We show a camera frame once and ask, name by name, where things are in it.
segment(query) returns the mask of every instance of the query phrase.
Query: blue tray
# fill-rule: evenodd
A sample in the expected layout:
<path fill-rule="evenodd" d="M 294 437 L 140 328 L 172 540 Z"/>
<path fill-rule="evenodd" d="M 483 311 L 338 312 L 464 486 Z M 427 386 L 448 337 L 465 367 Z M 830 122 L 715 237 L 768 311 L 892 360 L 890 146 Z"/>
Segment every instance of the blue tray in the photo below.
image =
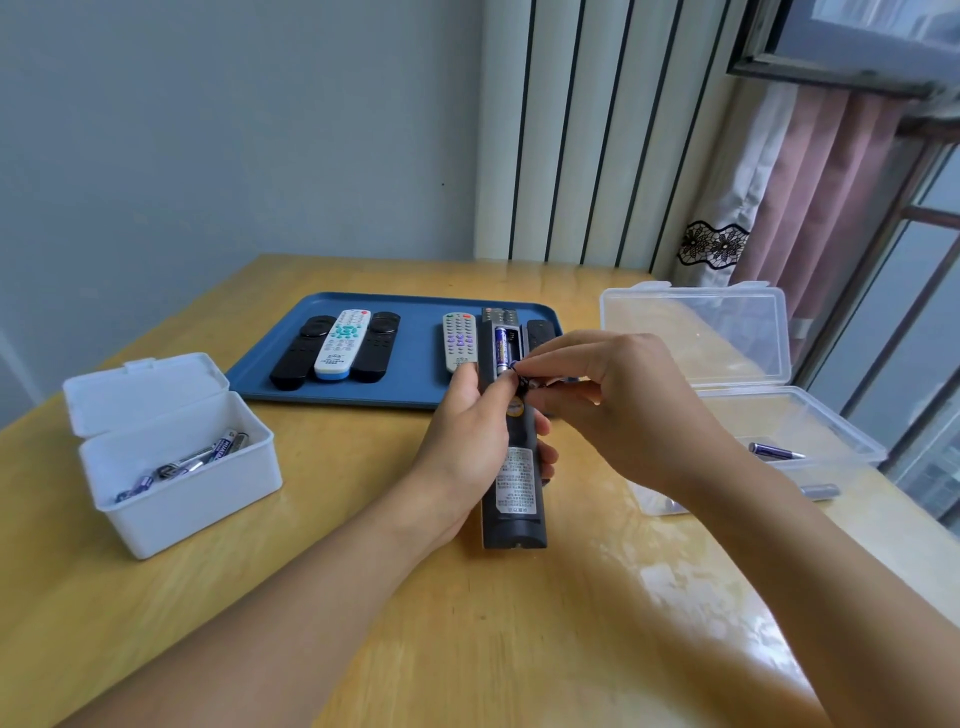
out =
<path fill-rule="evenodd" d="M 363 404 L 375 407 L 435 409 L 450 383 L 444 364 L 441 320 L 451 311 L 480 316 L 482 308 L 515 308 L 520 322 L 546 319 L 562 331 L 557 313 L 539 303 L 386 296 L 376 293 L 315 293 L 295 305 L 227 372 L 230 389 L 247 400 L 300 401 L 315 404 Z M 311 316 L 337 316 L 347 308 L 393 311 L 400 317 L 387 374 L 380 381 L 317 381 L 312 376 L 296 392 L 281 392 L 270 381 L 274 365 Z"/>

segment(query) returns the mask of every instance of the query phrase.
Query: white plastic box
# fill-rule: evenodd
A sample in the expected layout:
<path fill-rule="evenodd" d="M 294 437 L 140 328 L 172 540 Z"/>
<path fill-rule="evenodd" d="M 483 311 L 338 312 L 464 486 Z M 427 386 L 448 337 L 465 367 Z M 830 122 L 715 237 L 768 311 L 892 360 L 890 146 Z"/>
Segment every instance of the white plastic box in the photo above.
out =
<path fill-rule="evenodd" d="M 760 442 L 806 455 L 770 463 L 798 485 L 832 483 L 875 466 L 886 449 L 798 387 L 791 377 L 783 292 L 762 281 L 727 288 L 672 288 L 647 281 L 600 296 L 600 326 L 655 333 L 713 415 L 744 447 Z M 644 513 L 677 513 L 667 497 L 636 483 Z"/>
<path fill-rule="evenodd" d="M 282 484 L 274 433 L 205 353 L 142 359 L 63 383 L 97 510 L 146 559 L 250 505 Z M 212 444 L 228 429 L 250 436 L 233 454 L 120 503 L 117 494 L 164 463 Z"/>

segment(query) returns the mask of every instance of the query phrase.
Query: hand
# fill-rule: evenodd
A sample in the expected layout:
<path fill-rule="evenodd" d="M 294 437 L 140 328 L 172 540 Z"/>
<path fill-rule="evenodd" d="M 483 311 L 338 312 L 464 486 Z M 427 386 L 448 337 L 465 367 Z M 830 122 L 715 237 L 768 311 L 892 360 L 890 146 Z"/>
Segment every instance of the hand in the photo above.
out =
<path fill-rule="evenodd" d="M 403 485 L 430 514 L 425 522 L 436 534 L 430 550 L 456 536 L 500 472 L 510 441 L 507 405 L 516 386 L 516 375 L 507 372 L 481 397 L 474 364 L 461 364 L 450 380 Z M 540 412 L 536 424 L 538 435 L 550 432 L 550 421 Z M 540 441 L 538 449 L 545 480 L 553 477 L 559 454 Z"/>
<path fill-rule="evenodd" d="M 716 421 L 653 334 L 573 331 L 517 362 L 522 376 L 588 377 L 531 390 L 526 401 L 573 425 L 613 468 L 684 502 L 690 487 L 747 451 Z"/>

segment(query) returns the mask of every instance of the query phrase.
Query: person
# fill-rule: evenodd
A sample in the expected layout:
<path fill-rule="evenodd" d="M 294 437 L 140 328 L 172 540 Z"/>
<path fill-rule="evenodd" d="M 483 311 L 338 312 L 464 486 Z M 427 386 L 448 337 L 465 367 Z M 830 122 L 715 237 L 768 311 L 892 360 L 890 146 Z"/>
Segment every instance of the person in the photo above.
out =
<path fill-rule="evenodd" d="M 660 339 L 574 331 L 516 372 L 585 377 L 527 402 L 703 522 L 766 601 L 835 725 L 960 725 L 960 631 L 740 447 Z M 516 387 L 507 372 L 481 396 L 475 367 L 461 366 L 395 487 L 62 725 L 308 725 L 380 608 L 490 487 Z M 540 455 L 550 477 L 558 453 L 541 444 Z"/>

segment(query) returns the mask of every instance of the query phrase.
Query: person's right hand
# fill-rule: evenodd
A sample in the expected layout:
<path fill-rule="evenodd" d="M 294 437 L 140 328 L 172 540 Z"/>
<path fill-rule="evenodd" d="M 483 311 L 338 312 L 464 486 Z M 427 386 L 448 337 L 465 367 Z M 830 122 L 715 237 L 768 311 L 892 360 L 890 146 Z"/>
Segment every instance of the person's right hand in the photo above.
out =
<path fill-rule="evenodd" d="M 566 420 L 613 468 L 680 502 L 749 453 L 716 421 L 653 334 L 578 330 L 534 349 L 519 375 L 588 377 L 532 389 L 526 401 Z"/>

